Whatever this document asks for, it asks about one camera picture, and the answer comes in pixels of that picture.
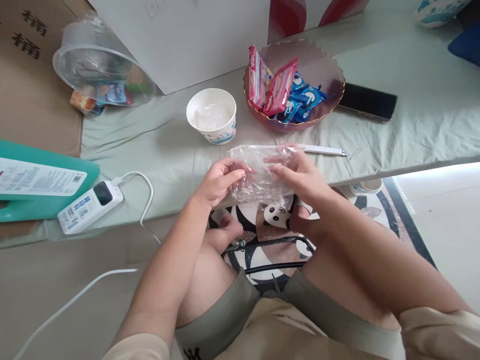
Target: tile floor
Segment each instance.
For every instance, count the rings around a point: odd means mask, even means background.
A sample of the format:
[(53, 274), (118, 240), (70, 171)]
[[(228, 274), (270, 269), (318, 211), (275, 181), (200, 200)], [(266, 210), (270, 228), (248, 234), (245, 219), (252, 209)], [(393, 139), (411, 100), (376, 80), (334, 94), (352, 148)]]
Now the tile floor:
[[(439, 271), (480, 312), (480, 163), (394, 178)], [(148, 225), (163, 237), (175, 218)], [(157, 243), (137, 224), (103, 236), (0, 250), (0, 358), (97, 275), (143, 270)], [(33, 342), (23, 359), (100, 359), (112, 341), (141, 272), (96, 284)], [(173, 353), (179, 359), (178, 350)]]

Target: white box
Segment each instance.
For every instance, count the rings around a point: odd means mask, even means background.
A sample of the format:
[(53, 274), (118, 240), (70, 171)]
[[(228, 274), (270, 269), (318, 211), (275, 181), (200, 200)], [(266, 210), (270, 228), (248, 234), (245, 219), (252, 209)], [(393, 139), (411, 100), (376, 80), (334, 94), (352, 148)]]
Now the white box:
[(270, 0), (89, 0), (164, 94), (244, 67)]

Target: person's left hand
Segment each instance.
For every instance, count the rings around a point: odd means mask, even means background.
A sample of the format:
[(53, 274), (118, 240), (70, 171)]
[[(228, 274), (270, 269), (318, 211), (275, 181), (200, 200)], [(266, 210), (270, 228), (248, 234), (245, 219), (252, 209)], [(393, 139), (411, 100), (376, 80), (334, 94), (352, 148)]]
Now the person's left hand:
[(229, 186), (245, 175), (245, 170), (231, 170), (231, 158), (216, 161), (205, 174), (193, 197), (213, 208), (229, 193)]

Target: hand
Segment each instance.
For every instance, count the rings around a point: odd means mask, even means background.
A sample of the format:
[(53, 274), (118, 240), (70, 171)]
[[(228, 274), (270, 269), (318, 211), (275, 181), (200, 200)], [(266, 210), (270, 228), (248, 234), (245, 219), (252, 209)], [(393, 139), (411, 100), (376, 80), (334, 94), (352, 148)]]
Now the hand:
[(284, 147), (297, 149), (293, 161), (289, 162), (288, 167), (274, 165), (271, 170), (280, 179), (287, 182), (302, 201), (315, 208), (319, 202), (336, 194), (327, 185), (313, 161), (298, 145), (284, 144), (280, 150)]
[(213, 208), (229, 193), (229, 186), (245, 175), (245, 170), (233, 169), (231, 158), (216, 161), (205, 174), (193, 197)]

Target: black phone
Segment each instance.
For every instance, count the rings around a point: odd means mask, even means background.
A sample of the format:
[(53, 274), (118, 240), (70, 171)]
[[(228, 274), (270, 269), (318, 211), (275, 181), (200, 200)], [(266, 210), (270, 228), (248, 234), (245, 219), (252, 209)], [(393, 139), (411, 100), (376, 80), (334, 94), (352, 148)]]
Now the black phone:
[(396, 103), (396, 95), (347, 82), (337, 108), (384, 123), (392, 119)]

